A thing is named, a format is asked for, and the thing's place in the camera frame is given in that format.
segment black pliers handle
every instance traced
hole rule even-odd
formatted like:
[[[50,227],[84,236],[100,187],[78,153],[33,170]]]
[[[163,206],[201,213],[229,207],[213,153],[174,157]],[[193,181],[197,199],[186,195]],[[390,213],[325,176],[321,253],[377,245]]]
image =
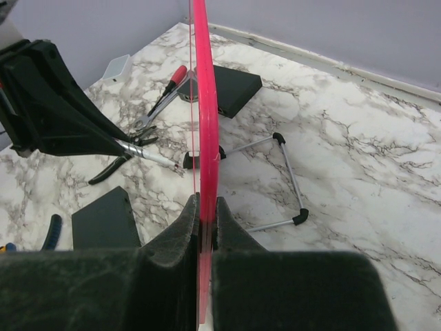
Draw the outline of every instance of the black pliers handle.
[[[146,137],[149,133],[151,133],[154,129],[156,129],[156,126],[152,126],[151,128],[148,128],[142,132],[138,132],[134,136],[130,137],[131,142],[137,146],[146,146],[151,143],[154,143],[156,140],[158,140],[158,137],[143,140],[143,138]],[[128,153],[124,153],[123,156],[117,157],[106,169],[101,171],[94,178],[90,179],[88,181],[89,185],[95,185],[106,180],[115,171],[117,171],[125,162],[129,161],[132,157],[133,156]]]

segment lavender wall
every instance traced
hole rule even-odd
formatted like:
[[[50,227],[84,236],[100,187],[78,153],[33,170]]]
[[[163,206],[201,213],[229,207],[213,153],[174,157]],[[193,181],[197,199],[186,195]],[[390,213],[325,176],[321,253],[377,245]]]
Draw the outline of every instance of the lavender wall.
[[[50,39],[82,88],[181,21],[177,0],[20,0],[10,14],[28,39]]]
[[[186,0],[181,8],[186,8]],[[206,0],[236,28],[441,92],[439,0]]]

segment black mount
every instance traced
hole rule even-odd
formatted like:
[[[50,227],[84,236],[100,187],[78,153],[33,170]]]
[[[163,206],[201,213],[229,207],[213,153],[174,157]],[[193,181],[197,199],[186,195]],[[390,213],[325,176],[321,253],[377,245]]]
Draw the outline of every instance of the black mount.
[[[0,51],[0,87],[0,121],[20,156],[123,154],[114,139],[127,135],[78,87],[53,43],[22,40]]]
[[[282,143],[286,144],[285,138],[283,138],[283,135],[281,133],[278,133],[278,132],[273,133],[273,138],[275,140],[277,140],[279,145],[282,145]],[[219,154],[220,154],[221,160],[227,158],[227,155],[225,154],[224,149],[220,145],[219,145]],[[199,169],[199,156],[191,157],[189,152],[186,152],[185,156],[184,156],[183,168],[186,170],[193,169],[193,161],[194,161],[195,168]]]

